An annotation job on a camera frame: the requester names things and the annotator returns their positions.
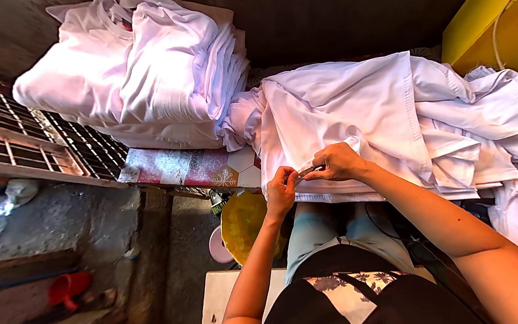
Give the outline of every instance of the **right hand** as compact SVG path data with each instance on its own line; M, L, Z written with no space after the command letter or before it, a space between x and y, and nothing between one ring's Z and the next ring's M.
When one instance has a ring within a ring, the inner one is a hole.
M369 161L359 156L345 142L331 144L315 153L313 166L323 164L325 165L325 170L308 173L305 176L305 180L361 180L371 166Z

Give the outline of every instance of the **blue jeans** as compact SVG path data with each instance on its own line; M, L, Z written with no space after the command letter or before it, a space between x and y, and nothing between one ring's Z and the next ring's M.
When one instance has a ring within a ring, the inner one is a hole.
M349 244L363 248L383 257L403 272L415 273L415 268L403 243L379 231L364 211L363 202L355 204L354 217L347 223L347 232L341 238L338 238L335 230L335 219L331 215L327 215L324 208L322 211L313 211L317 208L312 205L308 209L309 211L304 211L305 208L298 206L295 224L289 239L285 285L291 283L295 270L308 257L337 244ZM381 214L382 208L377 204L381 204L381 202L369 203L369 206L374 207L369 209L370 216L384 232L397 236L391 222Z

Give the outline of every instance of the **table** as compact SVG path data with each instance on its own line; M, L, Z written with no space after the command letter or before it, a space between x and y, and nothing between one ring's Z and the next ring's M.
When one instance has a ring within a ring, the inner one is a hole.
M261 160L251 146L221 149L129 149L119 182L138 186L260 188Z

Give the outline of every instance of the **yellow wall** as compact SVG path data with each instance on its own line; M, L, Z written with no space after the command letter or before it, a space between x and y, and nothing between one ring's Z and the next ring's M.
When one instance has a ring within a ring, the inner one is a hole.
M493 52L493 23L505 0L466 0L443 32L442 61L461 74L479 66L498 68ZM518 71L518 0L501 16L497 30L505 66Z

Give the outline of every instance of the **electric cord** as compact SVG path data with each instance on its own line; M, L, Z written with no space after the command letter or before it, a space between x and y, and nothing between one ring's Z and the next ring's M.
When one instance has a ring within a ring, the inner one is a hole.
M423 248L425 248L425 250L427 250L430 254L432 254L436 260L438 260L443 266L445 266L445 268L449 269L453 274L455 274L457 277L459 277L459 279L461 279L461 281L463 281L464 283L468 284L466 282L465 279L463 279L463 277L458 274L453 268L449 267L448 265L445 264L445 262L443 262L440 258L437 257L437 255L435 255L435 253L433 253L433 251L431 251L430 249L428 249L428 247L424 244L425 242L421 241L420 239L415 239L413 236L411 236L412 239L403 239L403 238L399 238L397 236L394 236L394 235L391 235L387 232L385 232L383 229L381 229L381 227L379 227L377 225L377 223L373 220L373 217L371 217L371 214L369 214L369 211L367 210L367 203L365 203L364 205L364 208L365 208L365 213L367 214L367 217L369 217L369 219L371 220L371 222L373 222L373 225L375 225L375 227L377 227L377 229L387 235L388 237L392 238L392 239L396 239L396 240L400 240L402 242L409 242L409 243L419 243L423 246Z
M499 64L499 70L505 69L505 64L501 61L501 58L499 57L499 47L497 46L497 27L499 25L499 18L501 18L501 15L505 10L507 9L507 6L511 3L512 0L507 0L505 5L503 5L503 8L501 11L499 11L499 14L497 15L497 18L495 19L495 23L493 24L493 51L495 52L495 59L497 60L497 64Z

